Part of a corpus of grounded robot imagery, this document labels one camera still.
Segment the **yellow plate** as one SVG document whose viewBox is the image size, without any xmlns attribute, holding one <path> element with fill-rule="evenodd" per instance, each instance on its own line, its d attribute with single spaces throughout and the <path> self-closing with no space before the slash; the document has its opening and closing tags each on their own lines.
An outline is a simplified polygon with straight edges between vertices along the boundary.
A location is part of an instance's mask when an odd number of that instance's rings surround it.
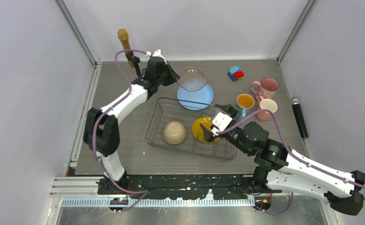
<svg viewBox="0 0 365 225">
<path fill-rule="evenodd" d="M 196 138 L 198 141 L 210 144 L 209 142 L 204 140 L 204 132 L 202 130 L 201 125 L 204 125 L 205 128 L 209 129 L 212 125 L 211 118 L 210 117 L 201 117 L 195 120 L 191 126 L 191 133 L 194 138 Z"/>
</svg>

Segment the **blue glazed mug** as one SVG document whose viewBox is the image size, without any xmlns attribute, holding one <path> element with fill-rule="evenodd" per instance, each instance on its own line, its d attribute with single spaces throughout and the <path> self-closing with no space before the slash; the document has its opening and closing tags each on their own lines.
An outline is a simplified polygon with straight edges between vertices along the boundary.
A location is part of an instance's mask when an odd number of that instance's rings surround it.
<svg viewBox="0 0 365 225">
<path fill-rule="evenodd" d="M 255 105 L 255 100 L 249 94 L 240 94 L 236 98 L 236 103 L 238 106 L 239 120 L 242 121 L 251 113 L 251 109 Z"/>
</svg>

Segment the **light blue plate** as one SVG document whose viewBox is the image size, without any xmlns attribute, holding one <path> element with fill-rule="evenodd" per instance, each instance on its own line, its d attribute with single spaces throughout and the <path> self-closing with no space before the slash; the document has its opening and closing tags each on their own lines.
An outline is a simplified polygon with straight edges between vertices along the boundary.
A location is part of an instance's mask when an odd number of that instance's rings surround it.
<svg viewBox="0 0 365 225">
<path fill-rule="evenodd" d="M 178 102 L 188 110 L 199 111 L 207 108 L 213 101 L 214 93 L 209 84 L 202 89 L 190 92 L 182 87 L 176 93 Z"/>
</svg>

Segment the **beige floral bowl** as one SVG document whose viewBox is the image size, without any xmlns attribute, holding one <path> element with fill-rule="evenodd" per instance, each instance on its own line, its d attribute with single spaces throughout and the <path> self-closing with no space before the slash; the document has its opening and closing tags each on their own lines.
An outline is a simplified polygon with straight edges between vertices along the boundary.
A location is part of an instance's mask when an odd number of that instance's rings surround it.
<svg viewBox="0 0 365 225">
<path fill-rule="evenodd" d="M 171 145 L 181 144 L 186 138 L 185 126 L 178 121 L 171 121 L 166 125 L 163 137 Z"/>
</svg>

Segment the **plain pink mug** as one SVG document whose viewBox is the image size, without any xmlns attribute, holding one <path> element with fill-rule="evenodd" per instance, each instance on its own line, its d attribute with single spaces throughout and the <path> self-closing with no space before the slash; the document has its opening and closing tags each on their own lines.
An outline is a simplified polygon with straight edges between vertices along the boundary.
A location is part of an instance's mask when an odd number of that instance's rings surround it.
<svg viewBox="0 0 365 225">
<path fill-rule="evenodd" d="M 256 114 L 256 117 L 260 121 L 269 120 L 272 116 L 270 112 L 275 113 L 278 109 L 278 105 L 272 99 L 264 98 L 263 96 L 259 96 L 258 99 L 258 110 L 266 110 L 259 112 Z"/>
</svg>

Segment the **pink patterned mug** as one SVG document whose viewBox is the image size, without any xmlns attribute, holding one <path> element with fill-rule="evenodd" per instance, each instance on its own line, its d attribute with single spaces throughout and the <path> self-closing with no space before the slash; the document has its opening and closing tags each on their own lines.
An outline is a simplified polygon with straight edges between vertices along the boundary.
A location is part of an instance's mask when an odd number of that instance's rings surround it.
<svg viewBox="0 0 365 225">
<path fill-rule="evenodd" d="M 260 96 L 266 99 L 271 99 L 279 88 L 279 83 L 273 78 L 264 78 L 261 81 L 253 81 L 250 85 L 255 99 L 258 100 Z"/>
</svg>

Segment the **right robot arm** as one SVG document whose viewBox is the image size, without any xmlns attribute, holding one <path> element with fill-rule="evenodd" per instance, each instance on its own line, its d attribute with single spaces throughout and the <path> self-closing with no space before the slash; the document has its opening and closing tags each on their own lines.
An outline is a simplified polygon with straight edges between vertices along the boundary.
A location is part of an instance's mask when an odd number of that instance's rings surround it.
<svg viewBox="0 0 365 225">
<path fill-rule="evenodd" d="M 360 193 L 365 174 L 343 172 L 315 162 L 289 146 L 269 138 L 269 132 L 251 121 L 243 128 L 233 117 L 231 105 L 216 105 L 220 110 L 210 119 L 210 126 L 200 125 L 204 140 L 223 138 L 258 164 L 251 178 L 257 192 L 284 190 L 310 196 L 328 203 L 337 212 L 356 216 L 363 208 Z"/>
</svg>

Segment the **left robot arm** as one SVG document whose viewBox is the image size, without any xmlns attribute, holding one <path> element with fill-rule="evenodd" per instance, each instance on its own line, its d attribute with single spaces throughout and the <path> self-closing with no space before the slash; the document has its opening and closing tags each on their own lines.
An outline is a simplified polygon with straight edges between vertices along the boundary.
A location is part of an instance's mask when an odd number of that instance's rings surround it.
<svg viewBox="0 0 365 225">
<path fill-rule="evenodd" d="M 179 75 L 163 58 L 149 58 L 142 74 L 133 80 L 128 89 L 116 100 L 100 109 L 87 112 L 83 142 L 94 152 L 110 182 L 109 187 L 116 194 L 127 190 L 126 170 L 122 166 L 117 149 L 120 144 L 121 122 L 136 107 L 151 98 L 160 86 L 174 84 Z"/>
</svg>

